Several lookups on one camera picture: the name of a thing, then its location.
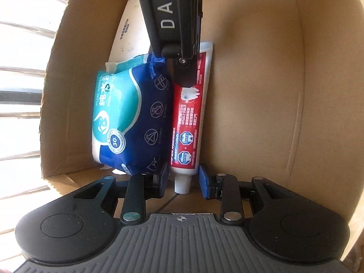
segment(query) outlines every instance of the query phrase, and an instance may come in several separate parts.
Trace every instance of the gray textured plate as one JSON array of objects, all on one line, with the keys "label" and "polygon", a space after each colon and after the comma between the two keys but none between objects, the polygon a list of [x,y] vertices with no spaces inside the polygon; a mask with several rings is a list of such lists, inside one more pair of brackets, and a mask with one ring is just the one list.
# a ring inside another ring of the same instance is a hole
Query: gray textured plate
[{"label": "gray textured plate", "polygon": [[257,250],[239,227],[224,226],[212,214],[152,214],[121,229],[98,256],[72,266],[26,261],[16,273],[350,273],[340,261],[296,266]]}]

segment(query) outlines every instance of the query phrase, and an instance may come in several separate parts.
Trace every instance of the black circular pad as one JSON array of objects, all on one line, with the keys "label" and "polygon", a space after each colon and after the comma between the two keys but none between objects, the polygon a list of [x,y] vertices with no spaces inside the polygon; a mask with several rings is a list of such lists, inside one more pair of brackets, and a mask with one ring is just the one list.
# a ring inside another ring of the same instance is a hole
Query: black circular pad
[{"label": "black circular pad", "polygon": [[249,230],[258,248],[293,263],[340,258],[349,236],[343,218],[301,196],[271,200]]},{"label": "black circular pad", "polygon": [[70,237],[81,231],[83,219],[75,214],[55,214],[46,218],[40,227],[43,233],[50,237]]},{"label": "black circular pad", "polygon": [[117,233],[94,200],[64,196],[24,216],[15,237],[25,257],[46,264],[75,263],[100,253]]}]

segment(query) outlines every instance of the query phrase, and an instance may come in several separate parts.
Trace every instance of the wet wipes label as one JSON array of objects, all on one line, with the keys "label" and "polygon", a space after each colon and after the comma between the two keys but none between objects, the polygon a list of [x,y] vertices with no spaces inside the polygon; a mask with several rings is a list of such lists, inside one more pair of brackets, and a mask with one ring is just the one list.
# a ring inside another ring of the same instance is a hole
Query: wet wipes label
[{"label": "wet wipes label", "polygon": [[197,83],[191,88],[174,85],[171,166],[195,168],[200,127],[206,52],[200,53]]},{"label": "wet wipes label", "polygon": [[117,77],[99,72],[92,122],[95,138],[113,153],[121,153],[126,146],[124,135],[138,119],[141,102],[141,91],[131,70]]}]

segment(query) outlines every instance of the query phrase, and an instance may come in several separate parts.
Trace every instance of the blue gripper pad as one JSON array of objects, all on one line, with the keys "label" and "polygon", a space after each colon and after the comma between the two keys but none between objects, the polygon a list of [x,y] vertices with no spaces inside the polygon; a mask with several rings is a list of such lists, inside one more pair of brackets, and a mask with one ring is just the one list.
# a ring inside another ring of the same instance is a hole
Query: blue gripper pad
[{"label": "blue gripper pad", "polygon": [[202,195],[205,199],[213,199],[212,186],[213,177],[209,176],[207,168],[202,164],[199,169],[199,181]]}]

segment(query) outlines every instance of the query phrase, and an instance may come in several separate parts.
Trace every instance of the window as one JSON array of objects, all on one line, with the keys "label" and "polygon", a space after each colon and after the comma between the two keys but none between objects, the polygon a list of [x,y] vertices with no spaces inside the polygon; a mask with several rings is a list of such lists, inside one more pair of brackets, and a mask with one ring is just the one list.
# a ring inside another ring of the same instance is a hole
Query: window
[{"label": "window", "polygon": [[23,262],[14,228],[59,197],[41,179],[45,69],[68,0],[0,0],[0,269]]}]

